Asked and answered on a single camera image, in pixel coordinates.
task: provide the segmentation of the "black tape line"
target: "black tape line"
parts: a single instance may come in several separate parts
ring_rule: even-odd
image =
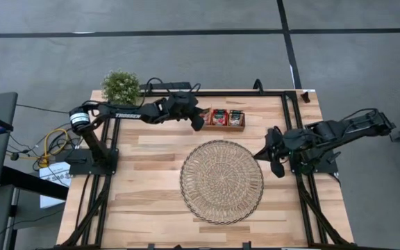
[[[293,29],[290,34],[386,34],[400,33],[400,28],[329,28],[329,29]]]
[[[285,6],[282,0],[277,0],[278,12],[281,16],[283,37],[285,38],[286,53],[288,55],[288,61],[290,62],[292,71],[292,80],[294,81],[294,88],[301,89],[302,84],[300,81],[299,70],[297,68],[296,56],[294,55],[294,49],[292,47],[290,29],[288,28],[288,21],[286,19]]]
[[[0,38],[99,38],[177,35],[270,35],[282,34],[280,29],[213,29],[179,31],[107,31],[107,32],[59,32],[59,33],[0,33]]]

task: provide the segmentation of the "table leg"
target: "table leg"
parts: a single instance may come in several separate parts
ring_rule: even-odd
[[[69,188],[31,176],[13,168],[4,166],[1,173],[0,185],[14,185],[17,188],[37,192],[57,199],[66,200]]]

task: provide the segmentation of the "cable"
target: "cable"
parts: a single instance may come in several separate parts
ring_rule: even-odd
[[[81,207],[83,206],[84,194],[86,192],[86,186],[88,185],[89,176],[90,175],[88,174],[86,176],[86,180],[84,181],[83,191],[81,193],[81,198],[80,198],[80,205],[78,206],[78,212],[76,214],[75,230],[78,228],[78,223],[79,223],[79,220],[80,220]]]
[[[148,89],[148,87],[149,87],[149,84],[151,84],[152,80],[157,80],[157,81],[160,82],[161,84],[165,84],[165,83],[163,83],[163,81],[162,81],[160,78],[158,78],[158,77],[150,78],[150,79],[147,81],[147,83],[146,83],[146,87],[144,88],[144,92],[143,92],[143,100],[142,100],[142,103],[138,106],[138,108],[141,108],[141,107],[143,106],[144,100],[146,99],[147,89]]]
[[[190,89],[189,92],[192,92],[192,91],[195,89],[195,87],[197,87],[197,86],[199,86],[199,87],[197,88],[197,91],[196,91],[196,92],[198,92],[198,91],[200,90],[200,88],[201,88],[201,84],[200,84],[200,83],[195,83],[194,87],[191,87],[191,89]]]
[[[46,108],[38,108],[38,107],[33,107],[33,106],[28,106],[28,105],[23,105],[23,104],[17,104],[17,106],[25,107],[25,108],[33,108],[33,109],[43,110],[43,111],[53,112],[53,113],[60,113],[60,114],[66,114],[66,115],[69,114],[69,112],[65,112],[65,111],[49,110],[49,109],[46,109]]]
[[[41,157],[41,160],[40,160],[40,164],[38,164],[38,167],[40,167],[40,168],[42,168],[42,167],[48,167],[48,166],[49,166],[49,161],[48,161],[49,156],[54,156],[54,155],[56,155],[57,153],[60,153],[60,152],[64,149],[64,147],[65,147],[66,144],[62,145],[62,146],[59,147],[56,151],[53,151],[53,152],[51,151],[51,149],[50,149],[50,150],[47,149],[47,141],[48,141],[48,139],[49,139],[49,136],[52,135],[52,134],[54,134],[54,133],[56,133],[56,132],[58,132],[58,131],[62,131],[62,132],[66,135],[66,140],[69,140],[69,134],[67,133],[66,130],[64,130],[64,129],[62,129],[62,128],[57,128],[57,129],[54,129],[54,130],[50,131],[50,132],[46,135],[46,138],[44,139],[44,153],[43,153],[42,156],[40,156],[40,157]]]
[[[369,110],[369,111],[374,111],[374,117],[377,116],[377,114],[378,114],[378,109],[377,109],[377,108],[361,108],[360,110],[354,112],[353,114],[348,115],[348,116],[342,118],[339,122],[344,121],[344,120],[346,120],[346,119],[352,117],[353,115],[355,115],[355,114],[357,114],[357,113],[359,113],[359,112],[368,111],[368,110]]]
[[[6,227],[5,229],[3,229],[3,230],[0,232],[0,235],[1,235],[2,233],[6,232],[7,229],[13,227],[14,225],[17,225],[17,224],[20,224],[20,223],[24,223],[24,222],[37,222],[37,221],[39,221],[40,219],[44,219],[44,218],[50,217],[50,216],[52,216],[52,215],[56,215],[57,213],[61,213],[62,211],[63,211],[63,210],[58,210],[58,211],[56,211],[56,212],[51,213],[50,215],[45,215],[45,216],[39,217],[39,218],[37,218],[37,219],[33,219],[33,220],[24,220],[24,221],[20,221],[20,222],[14,223],[14,224],[12,224],[12,225]]]
[[[340,182],[338,176],[336,175],[336,174],[338,174],[338,173],[328,173],[328,174],[329,174],[331,177],[333,177],[333,178],[339,183],[339,186],[342,186],[342,184],[341,184],[341,182]]]
[[[290,158],[287,158],[286,160],[284,160],[283,162],[281,162],[281,164],[286,163],[287,161],[289,161]]]
[[[37,160],[38,157],[33,157],[33,156],[19,156],[18,159],[24,159],[24,160]]]
[[[34,147],[35,147],[35,146],[30,148],[28,145],[19,143],[19,142],[13,137],[13,135],[12,135],[11,133],[9,133],[9,136],[10,136],[10,138],[12,138],[12,140],[13,140],[16,144],[18,144],[19,146],[22,146],[22,147],[26,147],[28,150],[22,150],[22,151],[21,151],[21,150],[19,150],[19,149],[16,149],[14,146],[8,144],[9,147],[11,147],[12,149],[18,151],[18,153],[24,153],[24,154],[26,154],[27,156],[30,156],[30,155],[28,154],[28,152],[32,152],[32,153],[34,153],[36,156],[39,156],[39,155],[37,155],[36,152],[34,151]]]
[[[61,127],[64,127],[64,126],[69,125],[69,124],[70,124],[69,122],[67,122],[67,123],[65,123],[65,124],[61,124],[60,126],[54,128],[54,130],[55,130],[55,129],[58,129],[58,128],[61,128]],[[34,148],[37,147],[37,146],[39,145],[39,143],[41,143],[41,142],[45,139],[46,136],[47,136],[47,135],[43,136],[43,137],[41,138],[41,140],[39,140],[37,143],[35,143],[35,146],[29,147],[29,150],[26,151],[26,152],[20,151],[19,149],[15,149],[15,150],[17,150],[17,152],[12,152],[12,151],[9,151],[9,150],[6,150],[6,151],[9,152],[9,153],[24,153],[24,154],[27,154],[28,152],[32,151],[36,156],[39,156],[39,155],[37,155],[37,154],[34,152]]]

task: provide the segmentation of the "yellow cable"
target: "yellow cable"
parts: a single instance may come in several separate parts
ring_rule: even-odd
[[[66,147],[67,143],[64,143],[59,149],[56,149],[54,152],[52,152],[50,154],[49,154],[49,150],[47,149],[47,141],[49,139],[49,136],[52,135],[53,133],[60,132],[60,131],[63,132],[66,135],[66,142],[69,142],[69,134],[67,133],[67,131],[65,129],[62,129],[62,128],[57,128],[55,130],[50,131],[46,135],[46,137],[44,139],[44,155],[43,156],[40,156],[40,157],[20,156],[19,159],[24,159],[24,160],[39,160],[40,159],[40,161],[38,163],[38,166],[40,168],[48,167],[49,166],[49,161],[47,160],[47,158],[49,156],[55,155],[57,153],[60,153]]]
[[[38,166],[43,168],[43,167],[48,167],[49,166],[49,161],[47,160],[47,158],[51,155],[60,153],[64,147],[66,147],[66,144],[64,143],[59,149],[56,149],[54,152],[50,153],[50,155],[48,155],[48,150],[47,150],[47,140],[49,139],[49,136],[52,135],[53,133],[56,132],[63,132],[66,135],[66,141],[69,141],[69,134],[67,134],[67,131],[63,128],[57,128],[55,130],[50,131],[47,135],[46,138],[44,139],[44,156],[41,157],[41,161],[39,162]]]

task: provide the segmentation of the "small box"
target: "small box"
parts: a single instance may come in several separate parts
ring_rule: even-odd
[[[231,123],[229,122],[229,119],[231,118],[231,115],[233,114],[232,111],[238,111],[238,110],[226,110],[226,113],[224,113],[224,119],[225,120],[225,125],[214,125],[214,114],[216,113],[216,110],[223,110],[223,109],[214,109],[212,112],[208,112],[202,117],[205,119],[205,124],[201,128],[202,131],[243,131],[245,127],[245,114],[242,111],[239,111],[240,114],[242,114],[242,123],[241,126],[231,126]]]

